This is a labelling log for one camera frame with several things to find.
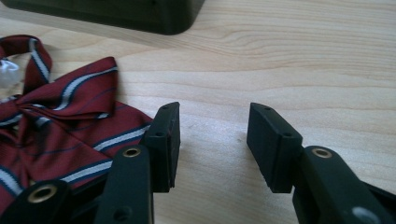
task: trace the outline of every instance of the bow tie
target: bow tie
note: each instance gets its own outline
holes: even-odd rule
[[[107,172],[115,153],[135,145],[151,118],[117,102],[117,65],[108,57],[50,82],[51,59],[39,39],[0,39],[0,59],[31,52],[23,93],[0,101],[0,215],[35,182],[72,188]]]

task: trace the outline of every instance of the necktie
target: necktie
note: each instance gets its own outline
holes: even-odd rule
[[[0,59],[26,52],[22,94],[0,101],[0,215],[32,180],[62,179],[75,188],[104,174],[115,153],[137,144],[151,122],[115,100],[114,58],[50,82],[51,58],[38,38],[0,39]]]

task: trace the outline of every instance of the red bow tie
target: red bow tie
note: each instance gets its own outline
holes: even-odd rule
[[[115,101],[114,58],[49,82],[51,59],[39,39],[0,39],[0,59],[25,52],[32,57],[23,94],[0,101],[0,215],[31,180],[57,178],[77,187],[102,175],[114,154],[137,144],[151,122]]]

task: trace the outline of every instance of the wood grain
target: wood grain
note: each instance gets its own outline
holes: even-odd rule
[[[119,100],[151,116],[181,103],[177,187],[155,194],[157,223],[297,222],[291,195],[271,193],[246,146],[250,102],[276,109],[304,146],[332,148],[360,179],[396,193],[394,1],[207,0],[173,36],[0,4],[0,27],[41,38],[53,78],[111,55]]]

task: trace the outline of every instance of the fabric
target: fabric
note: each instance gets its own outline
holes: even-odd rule
[[[0,101],[0,215],[31,180],[75,188],[105,173],[151,118],[115,101],[118,68],[108,57],[50,82],[51,58],[29,35],[0,39],[0,59],[31,52],[21,95]]]

